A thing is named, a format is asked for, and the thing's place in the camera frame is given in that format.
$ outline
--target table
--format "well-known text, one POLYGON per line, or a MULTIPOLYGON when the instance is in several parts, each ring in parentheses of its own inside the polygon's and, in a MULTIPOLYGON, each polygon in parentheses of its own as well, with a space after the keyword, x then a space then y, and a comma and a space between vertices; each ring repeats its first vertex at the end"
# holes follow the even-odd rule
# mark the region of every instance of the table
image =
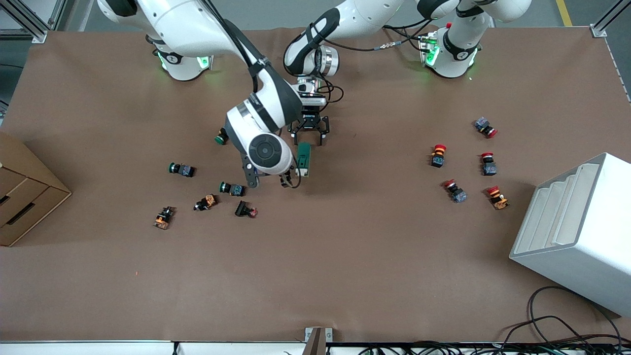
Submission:
MULTIPOLYGON (((247 35, 282 71, 297 31, 247 35)), ((29 53, 2 130, 73 195, 0 250, 0 339, 294 340, 328 326, 343 341, 503 340, 551 284, 508 259, 534 187, 604 151, 630 161, 631 107, 587 28, 492 28, 483 43, 454 80, 408 46, 341 50, 332 81, 345 96, 326 109, 332 132, 312 149, 310 177, 297 190, 262 179, 244 198, 259 210, 248 219, 227 195, 192 211, 220 182, 245 182, 238 151, 213 142, 251 90, 241 62, 219 56, 214 71, 176 82, 142 33, 50 33, 29 53), (473 128, 480 116, 495 138, 473 128), (428 164, 438 143, 441 169, 428 164), (480 173, 489 150, 495 177, 480 173), (168 174, 171 162, 198 174, 168 174), (450 201, 448 179, 465 203, 450 201), (496 184, 505 210, 484 194, 496 184), (162 231, 152 222, 167 205, 177 213, 162 231)), ((583 334, 612 332, 573 296, 550 291, 535 308, 583 334)), ((628 336, 631 320, 616 323, 628 336)))

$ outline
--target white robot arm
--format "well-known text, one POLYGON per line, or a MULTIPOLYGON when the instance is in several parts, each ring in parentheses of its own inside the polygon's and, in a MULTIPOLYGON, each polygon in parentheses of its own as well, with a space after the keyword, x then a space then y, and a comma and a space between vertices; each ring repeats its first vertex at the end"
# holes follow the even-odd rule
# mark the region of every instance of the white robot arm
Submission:
MULTIPOLYGON (((439 75, 461 76, 473 63, 477 46, 488 28, 490 16, 510 22, 522 16, 531 0, 415 0, 416 9, 427 20, 438 20, 456 10, 451 29, 441 28, 436 39, 442 44, 426 56, 427 66, 439 75)), ((332 76, 339 56, 335 48, 322 45, 327 40, 352 38, 378 31, 400 7, 402 0, 346 0, 326 11, 310 24, 285 51, 285 68, 295 76, 332 76)))
POLYGON ((322 45, 324 39, 355 38, 375 33, 392 18, 403 1, 346 0, 327 10, 287 47, 285 68, 294 76, 335 75, 339 66, 338 52, 322 45))
POLYGON ((456 10, 451 27, 428 34, 422 45, 429 53, 422 60, 438 75, 456 78, 473 64, 478 44, 487 30, 490 16, 501 22, 521 17, 531 0, 416 0, 416 8, 426 19, 436 20, 456 10))
POLYGON ((197 77, 208 67, 198 58, 213 54, 235 54, 251 64, 250 74, 261 80, 262 89, 252 92, 248 99, 228 111, 223 129, 259 172, 279 175, 289 170, 293 161, 291 150, 272 132, 296 120, 302 103, 268 59, 236 26, 225 21, 228 33, 211 9, 197 0, 97 1, 103 14, 112 21, 144 30, 158 49, 163 67, 175 79, 197 77), (235 45, 235 40, 241 44, 241 49, 235 45))

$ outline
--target orange terminal block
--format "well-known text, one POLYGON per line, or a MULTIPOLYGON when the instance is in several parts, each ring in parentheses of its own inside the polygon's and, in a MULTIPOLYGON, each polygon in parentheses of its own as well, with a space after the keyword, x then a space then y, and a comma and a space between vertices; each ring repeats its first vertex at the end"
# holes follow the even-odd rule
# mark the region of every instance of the orange terminal block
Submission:
POLYGON ((213 205, 217 204, 217 199, 213 194, 206 195, 206 197, 202 198, 201 201, 195 203, 193 206, 194 211, 205 211, 209 210, 213 205))
POLYGON ((432 166, 434 167, 442 167, 442 164, 445 162, 445 147, 442 144, 436 144, 434 146, 434 153, 432 153, 432 166))
POLYGON ((171 222, 171 217, 173 217, 173 207, 167 206, 162 209, 162 213, 156 216, 156 221, 153 225, 160 229, 166 229, 171 222))
POLYGON ((492 188, 488 188, 487 193, 491 196, 491 203, 496 210, 501 210, 509 205, 508 200, 506 200, 504 195, 500 193, 499 187, 493 186, 492 188))

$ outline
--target cable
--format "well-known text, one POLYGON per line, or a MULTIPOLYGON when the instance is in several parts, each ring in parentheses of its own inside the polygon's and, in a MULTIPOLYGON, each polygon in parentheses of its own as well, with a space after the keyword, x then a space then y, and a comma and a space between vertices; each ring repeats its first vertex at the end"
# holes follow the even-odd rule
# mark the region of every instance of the cable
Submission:
POLYGON ((326 105, 324 105, 321 109, 320 112, 324 111, 324 109, 329 105, 329 104, 334 104, 336 102, 341 101, 344 98, 344 89, 342 89, 340 86, 338 85, 333 85, 333 83, 331 83, 328 79, 326 79, 325 77, 319 75, 317 76, 318 78, 324 80, 324 83, 326 84, 323 87, 319 87, 316 92, 317 93, 325 93, 328 95, 328 99, 326 101, 326 105), (339 97, 335 100, 331 100, 331 94, 335 91, 335 90, 339 90, 339 97))
MULTIPOLYGON (((578 293, 567 289, 565 287, 562 286, 545 286, 542 287, 540 289, 538 289, 537 291, 535 291, 532 296, 530 296, 530 299, 528 300, 528 310, 529 310, 529 315, 531 319, 534 319, 534 299, 537 297, 537 295, 544 290, 547 289, 558 289, 561 291, 565 291, 567 293, 579 296, 580 298, 582 298, 584 301, 586 301, 587 303, 589 303, 592 307, 594 307, 603 317, 605 317, 605 319, 607 319, 607 321, 609 322, 609 324, 613 327, 614 331, 616 332, 616 339, 618 340, 618 349, 616 350, 617 355, 622 353, 622 336, 620 335, 620 331, 618 330, 618 327, 616 327, 615 323, 613 323, 613 320, 611 320, 611 318, 600 308, 600 306, 598 306, 596 303, 593 303, 592 301, 586 299, 585 297, 579 295, 578 293)), ((581 336, 574 330, 572 329, 572 327, 570 327, 569 325, 567 325, 565 322, 563 322, 560 318, 556 317, 558 320, 560 320, 568 329, 570 329, 572 331, 572 333, 574 335, 576 335, 578 338, 580 338, 581 336)), ((543 334, 541 333, 541 330, 539 329, 539 327, 536 324, 536 321, 533 322, 534 328, 537 330, 537 333, 539 333, 539 335, 546 340, 546 338, 543 336, 543 334)))
POLYGON ((493 350, 490 350, 490 351, 482 351, 482 352, 478 352, 478 353, 476 353, 476 355, 484 354, 484 353, 487 353, 487 352, 492 352, 492 353, 493 353, 493 355, 495 355, 495 354, 498 354, 498 353, 502 352, 502 351, 504 350, 504 348, 506 347, 506 344, 509 342, 509 339, 510 339, 511 335, 512 335, 512 334, 513 334, 513 333, 514 333, 517 329, 519 329, 519 328, 521 328, 521 327, 525 327, 526 325, 532 324, 532 323, 537 322, 537 321, 540 321, 540 320, 548 319, 548 318, 558 318, 558 317, 556 317, 556 316, 542 316, 542 317, 539 317, 539 318, 534 318, 534 319, 528 320, 528 321, 526 321, 526 322, 522 322, 522 323, 520 323, 520 324, 516 325, 515 327, 513 327, 513 328, 510 330, 510 332, 508 333, 508 335, 506 335, 506 338, 504 339, 504 342, 502 343, 502 345, 501 345, 498 349, 493 349, 493 350))
POLYGON ((322 34, 320 33, 320 31, 318 31, 318 29, 314 26, 313 23, 309 24, 309 26, 307 27, 308 29, 313 28, 315 30, 315 32, 318 34, 318 36, 320 36, 320 38, 322 38, 323 41, 327 42, 328 44, 332 44, 335 46, 338 46, 340 48, 344 48, 344 49, 348 49, 351 51, 358 51, 358 52, 374 52, 374 51, 380 51, 382 49, 388 49, 397 45, 401 45, 409 40, 411 40, 414 36, 416 36, 419 32, 421 32, 421 30, 423 30, 423 28, 425 28, 425 26, 427 26, 429 23, 431 22, 431 20, 427 20, 427 23, 424 24, 421 28, 418 29, 418 31, 416 31, 412 36, 406 38, 405 40, 401 41, 401 42, 392 42, 394 43, 394 45, 390 45, 390 46, 386 46, 384 47, 384 45, 381 45, 379 47, 374 47, 374 48, 355 48, 355 47, 349 47, 347 45, 343 45, 343 44, 339 44, 336 42, 333 42, 331 40, 328 40, 326 38, 324 38, 324 36, 322 36, 322 34))
POLYGON ((0 66, 9 66, 9 67, 11 67, 11 68, 24 69, 24 67, 23 67, 23 66, 13 65, 13 64, 0 64, 0 66))
POLYGON ((180 347, 180 342, 173 342, 173 354, 172 355, 177 355, 177 350, 180 347))
POLYGON ((419 22, 412 23, 411 25, 407 25, 407 26, 399 26, 399 27, 392 27, 392 26, 390 26, 390 25, 384 25, 382 28, 387 28, 388 30, 402 30, 402 29, 405 29, 405 28, 410 28, 410 27, 418 26, 418 25, 420 25, 421 23, 423 23, 423 22, 425 22, 425 21, 427 21, 427 20, 426 20, 426 19, 422 19, 422 20, 420 20, 419 22))
MULTIPOLYGON (((296 169, 298 169, 298 161, 296 160, 296 156, 294 154, 292 154, 292 159, 293 159, 293 162, 296 164, 296 169)), ((298 170, 298 183, 296 185, 290 185, 290 187, 292 189, 297 189, 300 186, 301 182, 302 182, 302 174, 300 173, 300 170, 298 170)))
MULTIPOLYGON (((212 0, 201 0, 201 1, 206 6, 207 10, 210 11, 210 13, 216 18, 217 22, 219 22, 223 30, 226 31, 226 33, 228 34, 232 42, 235 44, 235 47, 237 48, 237 50, 243 57, 243 60, 247 64, 247 67, 250 68, 252 66, 252 61, 250 60, 250 57, 247 55, 247 52, 245 51, 245 49, 243 48, 243 43, 241 43, 241 41, 237 38, 237 36, 232 32, 232 30, 226 23, 226 20, 219 13, 219 10, 217 10, 217 7, 215 7, 215 4, 213 4, 212 0)), ((253 76, 252 77, 252 92, 257 92, 257 91, 259 91, 259 81, 256 78, 256 76, 253 76)))
POLYGON ((413 35, 411 36, 407 36, 407 38, 405 38, 404 41, 401 42, 401 44, 405 43, 405 42, 409 42, 411 41, 413 38, 416 38, 416 35, 418 35, 427 25, 429 25, 432 21, 427 21, 426 24, 424 24, 423 26, 421 26, 416 32, 414 32, 413 35))
MULTIPOLYGON (((579 339, 576 339, 575 337, 569 338, 569 339, 564 339, 564 340, 554 340, 552 341, 553 344, 556 345, 560 345, 560 344, 570 344, 575 340, 589 340, 589 339, 594 339, 594 338, 612 338, 612 339, 617 339, 618 337, 615 335, 611 335, 611 334, 586 334, 586 335, 582 335, 579 339)), ((631 349, 631 340, 624 338, 624 337, 620 337, 621 340, 624 340, 625 342, 627 342, 627 345, 624 345, 625 347, 631 349)))
POLYGON ((417 51, 419 51, 419 52, 426 52, 426 53, 428 53, 428 52, 429 52, 429 50, 427 50, 427 49, 422 49, 421 47, 417 47, 417 46, 414 44, 414 42, 412 42, 412 41, 410 41, 410 45, 412 46, 412 48, 416 49, 416 50, 417 50, 417 51))

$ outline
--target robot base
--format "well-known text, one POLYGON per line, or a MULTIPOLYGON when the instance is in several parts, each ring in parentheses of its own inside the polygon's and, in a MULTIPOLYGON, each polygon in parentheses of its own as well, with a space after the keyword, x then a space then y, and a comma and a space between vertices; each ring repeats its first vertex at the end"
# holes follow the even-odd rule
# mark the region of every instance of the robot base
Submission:
POLYGON ((211 70, 213 66, 213 57, 181 57, 179 63, 177 57, 166 56, 162 58, 160 54, 157 54, 162 62, 162 69, 166 70, 168 74, 175 80, 189 81, 197 78, 204 70, 211 70))
MULTIPOLYGON (((435 38, 438 40, 439 44, 443 43, 443 37, 445 36, 446 31, 447 28, 443 27, 436 32, 435 38)), ((457 61, 450 52, 447 52, 441 45, 439 46, 440 49, 435 54, 435 60, 431 65, 427 63, 427 56, 422 52, 421 61, 424 62, 425 66, 436 72, 436 74, 445 78, 457 78, 458 76, 462 76, 467 69, 473 65, 473 59, 478 53, 478 50, 476 49, 469 58, 464 61, 457 61)))

